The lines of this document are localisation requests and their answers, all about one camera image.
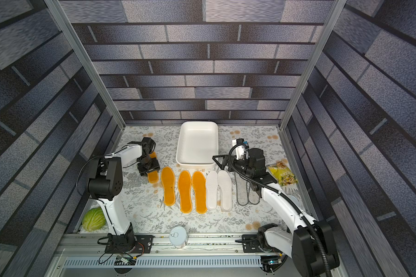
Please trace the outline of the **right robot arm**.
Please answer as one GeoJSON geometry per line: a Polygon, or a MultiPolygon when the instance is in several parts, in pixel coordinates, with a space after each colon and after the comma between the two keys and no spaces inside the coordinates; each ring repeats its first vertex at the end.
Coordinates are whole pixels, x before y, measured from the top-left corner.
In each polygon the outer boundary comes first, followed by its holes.
{"type": "Polygon", "coordinates": [[[216,155],[212,159],[221,170],[234,172],[249,182],[251,189],[286,224],[287,230],[275,224],[259,229],[257,240],[262,249],[276,250],[290,257],[303,277],[332,275],[332,270],[339,267],[340,259],[331,226],[325,220],[310,216],[288,197],[267,171],[261,149],[239,143],[228,154],[216,155]]]}

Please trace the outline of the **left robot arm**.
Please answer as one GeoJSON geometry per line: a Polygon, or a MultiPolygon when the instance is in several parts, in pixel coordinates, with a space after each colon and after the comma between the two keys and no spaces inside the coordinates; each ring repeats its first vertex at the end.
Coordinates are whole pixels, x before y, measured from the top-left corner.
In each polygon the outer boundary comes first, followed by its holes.
{"type": "Polygon", "coordinates": [[[136,237],[132,223],[125,214],[119,194],[123,187],[123,170],[136,165],[142,177],[158,174],[160,166],[154,150],[156,142],[144,137],[129,142],[120,150],[90,161],[86,192],[100,205],[109,226],[108,247],[128,252],[135,248],[136,237]]]}

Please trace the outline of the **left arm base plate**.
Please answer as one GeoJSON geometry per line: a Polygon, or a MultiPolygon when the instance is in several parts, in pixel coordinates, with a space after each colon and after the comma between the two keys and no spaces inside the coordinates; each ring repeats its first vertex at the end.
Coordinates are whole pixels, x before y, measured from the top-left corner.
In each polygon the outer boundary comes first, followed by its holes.
{"type": "Polygon", "coordinates": [[[153,244],[153,235],[135,235],[134,237],[113,236],[106,243],[106,254],[146,254],[150,253],[153,244]]]}

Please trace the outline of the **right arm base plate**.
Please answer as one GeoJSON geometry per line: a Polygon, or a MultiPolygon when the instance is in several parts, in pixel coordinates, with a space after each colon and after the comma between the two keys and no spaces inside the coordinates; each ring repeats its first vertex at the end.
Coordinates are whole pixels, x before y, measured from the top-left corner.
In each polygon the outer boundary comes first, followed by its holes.
{"type": "Polygon", "coordinates": [[[256,234],[243,234],[240,241],[244,253],[263,253],[256,234]]]}

